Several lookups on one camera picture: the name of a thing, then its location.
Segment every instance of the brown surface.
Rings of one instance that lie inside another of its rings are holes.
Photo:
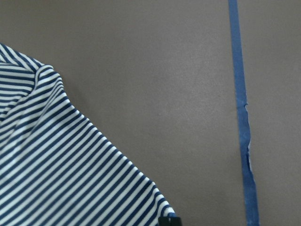
[[[301,222],[300,1],[239,1],[263,226]],[[227,1],[2,1],[1,42],[72,103],[185,226],[246,225]]]

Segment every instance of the navy and white striped fabric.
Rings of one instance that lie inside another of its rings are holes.
[[[0,44],[0,225],[157,225],[150,181],[70,103],[50,65]]]

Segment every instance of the blue tape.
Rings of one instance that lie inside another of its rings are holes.
[[[237,0],[229,0],[229,15],[231,26],[233,69],[236,90],[236,104],[238,115],[238,129],[240,142],[240,156],[242,163],[244,196],[246,207],[247,226],[259,226],[259,213],[257,204],[256,184],[254,181],[251,165],[249,148],[251,133],[246,109],[246,85],[244,76],[244,64],[241,48],[241,38],[239,31],[238,6]]]

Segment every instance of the blue tape strip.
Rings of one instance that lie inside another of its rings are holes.
[[[244,196],[246,206],[246,221],[248,226],[259,226],[256,184],[254,181],[249,156],[251,133],[246,109],[246,85],[244,64],[239,31],[237,0],[229,0],[229,15],[231,26],[233,69],[236,89],[236,104],[238,115],[238,129],[240,142],[240,156],[242,163]]]

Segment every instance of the folded fabric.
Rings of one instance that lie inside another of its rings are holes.
[[[147,178],[70,103],[50,65],[0,44],[0,225],[158,225]]]

